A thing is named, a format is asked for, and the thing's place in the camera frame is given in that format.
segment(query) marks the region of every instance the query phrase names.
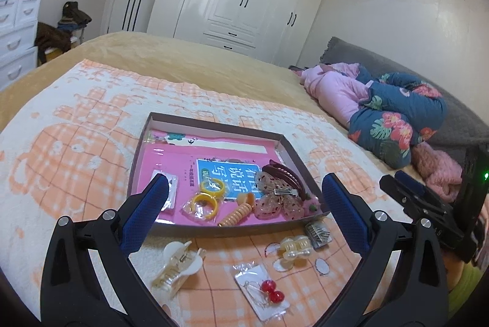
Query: orange coil hair tie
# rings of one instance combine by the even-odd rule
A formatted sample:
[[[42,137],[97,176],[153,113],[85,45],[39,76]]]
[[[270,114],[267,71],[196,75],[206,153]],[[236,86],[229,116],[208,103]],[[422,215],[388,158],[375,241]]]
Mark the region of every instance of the orange coil hair tie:
[[[224,219],[218,223],[218,226],[235,226],[244,217],[249,215],[252,210],[253,207],[251,207],[248,203],[243,203],[236,210],[226,215]]]

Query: yellow ring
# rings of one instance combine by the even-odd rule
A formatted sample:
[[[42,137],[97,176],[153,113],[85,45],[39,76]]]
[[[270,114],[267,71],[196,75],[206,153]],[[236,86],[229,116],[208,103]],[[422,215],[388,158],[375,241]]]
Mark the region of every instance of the yellow ring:
[[[208,193],[198,193],[196,194],[192,200],[190,201],[190,209],[192,210],[192,212],[195,212],[195,203],[198,202],[198,201],[206,201],[206,202],[209,202],[211,205],[212,205],[212,212],[208,215],[205,215],[204,218],[205,219],[212,219],[216,216],[217,214],[217,210],[218,210],[218,204],[217,204],[217,200],[215,197],[209,195]]]
[[[202,193],[206,193],[212,197],[223,197],[224,193],[226,192],[226,186],[225,186],[224,182],[221,181],[220,179],[217,179],[217,178],[210,178],[210,180],[212,182],[214,182],[215,184],[218,184],[221,187],[221,190],[209,190],[204,186],[205,181],[202,181],[200,183],[200,191]]]

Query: door handle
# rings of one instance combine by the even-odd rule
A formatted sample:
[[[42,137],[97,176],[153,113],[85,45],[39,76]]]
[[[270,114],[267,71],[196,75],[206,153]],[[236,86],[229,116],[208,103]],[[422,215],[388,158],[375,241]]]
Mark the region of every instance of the door handle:
[[[14,75],[14,71],[11,71],[11,72],[7,73],[7,77],[10,80],[15,80],[17,77],[19,77],[21,70],[22,70],[22,66],[19,66],[18,69],[17,69],[17,71],[15,72],[15,75]]]
[[[11,41],[10,43],[7,44],[7,48],[11,51],[15,50],[19,46],[20,41],[21,41],[20,37],[15,42]]]

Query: plaid pattern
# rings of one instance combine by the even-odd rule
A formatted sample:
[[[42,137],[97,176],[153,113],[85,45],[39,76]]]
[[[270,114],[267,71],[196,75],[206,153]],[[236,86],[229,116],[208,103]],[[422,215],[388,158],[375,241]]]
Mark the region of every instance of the plaid pattern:
[[[15,158],[9,174],[13,194],[29,194],[43,212],[55,219],[62,215],[70,215],[74,220],[94,219],[104,209],[118,208],[123,203],[141,129],[138,126],[129,133],[122,128],[128,127],[126,122],[131,117],[127,110],[134,110],[126,107],[135,104],[143,108],[149,102],[149,107],[163,113],[279,130],[296,145],[318,183],[327,172],[335,172],[351,192],[370,203],[385,200],[383,209],[392,212],[393,218],[399,216],[394,207],[389,208],[389,199],[383,198],[378,189],[376,182],[381,172],[371,167],[371,162],[359,161],[362,154],[356,145],[321,116],[270,102],[205,91],[194,84],[142,77],[87,60],[65,76],[75,87],[84,80],[94,85],[86,96],[75,95],[74,107],[63,106],[64,101],[60,99],[53,114],[62,123],[41,128],[31,142],[30,151]],[[109,96],[107,89],[111,88],[120,88],[124,94]],[[292,304],[282,320],[269,326],[313,325],[338,296],[359,262],[359,256],[351,252],[334,220],[331,217],[325,220],[333,242],[310,259],[297,261],[285,273],[274,270],[273,262],[278,255],[266,252],[266,248],[287,236],[302,234],[300,230],[252,237],[193,239],[193,248],[205,248],[207,256],[202,270],[190,276],[169,304],[172,317],[181,327],[260,325],[234,281],[232,268],[255,261],[266,266]],[[323,276],[316,269],[317,259],[329,264],[328,275]]]

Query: metal screw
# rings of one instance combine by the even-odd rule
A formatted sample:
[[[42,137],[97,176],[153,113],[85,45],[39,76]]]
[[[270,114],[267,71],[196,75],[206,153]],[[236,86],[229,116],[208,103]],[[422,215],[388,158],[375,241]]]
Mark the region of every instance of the metal screw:
[[[59,226],[65,226],[68,222],[69,218],[67,216],[62,216],[60,219],[58,219]]]
[[[426,219],[426,218],[423,218],[421,220],[421,224],[422,226],[424,226],[425,228],[430,228],[431,227],[431,221],[429,219]]]
[[[104,212],[102,215],[102,218],[104,218],[106,221],[110,221],[116,216],[116,212],[114,210],[107,210]]]
[[[377,211],[375,218],[379,221],[387,221],[387,214],[384,211]]]

